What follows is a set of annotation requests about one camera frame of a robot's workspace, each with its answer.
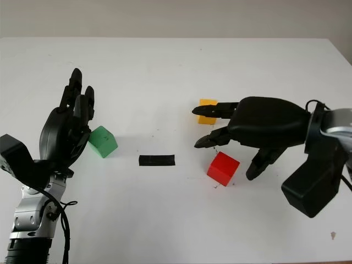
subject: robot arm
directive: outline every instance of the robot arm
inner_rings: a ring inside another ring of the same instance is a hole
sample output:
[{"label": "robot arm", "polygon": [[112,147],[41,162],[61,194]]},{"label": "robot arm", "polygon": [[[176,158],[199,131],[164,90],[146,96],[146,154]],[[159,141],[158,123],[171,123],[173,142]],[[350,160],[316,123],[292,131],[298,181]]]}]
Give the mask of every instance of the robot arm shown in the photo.
[{"label": "robot arm", "polygon": [[338,192],[344,165],[352,177],[352,109],[331,111],[318,102],[313,113],[291,102],[247,97],[239,103],[199,106],[194,114],[229,118],[229,124],[199,139],[195,147],[235,140],[259,148],[246,176],[258,177],[288,148],[305,143],[307,161],[282,185],[289,203],[314,217]]},{"label": "robot arm", "polygon": [[11,137],[0,137],[0,166],[22,182],[22,200],[15,210],[6,263],[47,263],[59,216],[64,228],[63,263],[68,263],[69,224],[60,200],[69,169],[83,152],[94,116],[94,91],[81,95],[82,73],[75,69],[61,103],[49,115],[40,136],[40,160]]}]

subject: black tape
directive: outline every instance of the black tape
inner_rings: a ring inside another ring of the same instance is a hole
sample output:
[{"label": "black tape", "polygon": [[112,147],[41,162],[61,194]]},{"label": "black tape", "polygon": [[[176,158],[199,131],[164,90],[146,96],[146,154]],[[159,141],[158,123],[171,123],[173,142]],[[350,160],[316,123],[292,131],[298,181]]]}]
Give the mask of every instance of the black tape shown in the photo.
[{"label": "black tape", "polygon": [[140,155],[139,166],[175,166],[175,155]]}]

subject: metal bracket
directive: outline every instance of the metal bracket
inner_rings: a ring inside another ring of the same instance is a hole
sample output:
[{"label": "metal bracket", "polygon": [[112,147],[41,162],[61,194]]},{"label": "metal bracket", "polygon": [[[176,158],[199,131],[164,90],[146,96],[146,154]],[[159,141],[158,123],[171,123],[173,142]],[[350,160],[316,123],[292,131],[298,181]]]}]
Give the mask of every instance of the metal bracket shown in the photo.
[{"label": "metal bracket", "polygon": [[[66,177],[62,174],[53,174],[44,189],[58,201],[66,189]],[[36,190],[24,185],[22,200],[15,210],[13,230],[10,239],[18,238],[53,238],[57,224],[47,214],[56,212],[53,202]]]}]

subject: white tabletop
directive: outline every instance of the white tabletop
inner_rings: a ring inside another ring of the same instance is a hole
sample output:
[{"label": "white tabletop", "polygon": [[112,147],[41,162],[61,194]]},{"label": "white tabletop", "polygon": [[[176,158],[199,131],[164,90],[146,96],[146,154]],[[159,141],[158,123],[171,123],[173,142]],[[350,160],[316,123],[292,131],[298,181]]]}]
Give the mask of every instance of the white tabletop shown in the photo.
[{"label": "white tabletop", "polygon": [[[195,149],[213,127],[190,111],[200,98],[268,96],[304,106],[318,99],[351,107],[352,67],[328,40],[3,38],[0,135],[39,157],[39,136],[72,70],[95,89],[92,129],[103,125],[118,149],[102,159],[87,145],[71,167],[63,201],[71,226],[70,263],[238,263],[352,259],[352,194],[315,218],[291,207],[281,183],[306,159],[288,149],[253,181],[256,149],[217,147],[241,165],[228,187],[206,175],[216,151]],[[174,167],[139,167],[139,155],[175,154]],[[0,171],[0,260],[6,256],[20,183]],[[334,240],[331,232],[336,232]],[[61,262],[58,225],[50,262]]]}]

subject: cube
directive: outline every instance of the cube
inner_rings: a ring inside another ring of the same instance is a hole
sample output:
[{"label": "cube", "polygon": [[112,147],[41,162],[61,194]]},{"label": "cube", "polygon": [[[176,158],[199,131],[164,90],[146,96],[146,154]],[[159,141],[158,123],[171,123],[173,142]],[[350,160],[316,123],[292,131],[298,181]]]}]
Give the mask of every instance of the cube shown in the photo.
[{"label": "cube", "polygon": [[210,164],[207,175],[218,183],[227,186],[240,163],[223,152],[216,155]]},{"label": "cube", "polygon": [[[210,99],[201,99],[199,100],[199,106],[208,106],[208,105],[216,105],[218,101],[210,100]],[[214,125],[216,122],[215,117],[205,117],[203,115],[198,115],[198,123],[204,125]]]},{"label": "cube", "polygon": [[103,126],[99,126],[91,132],[89,143],[93,150],[102,158],[107,157],[118,147],[114,135]]}]

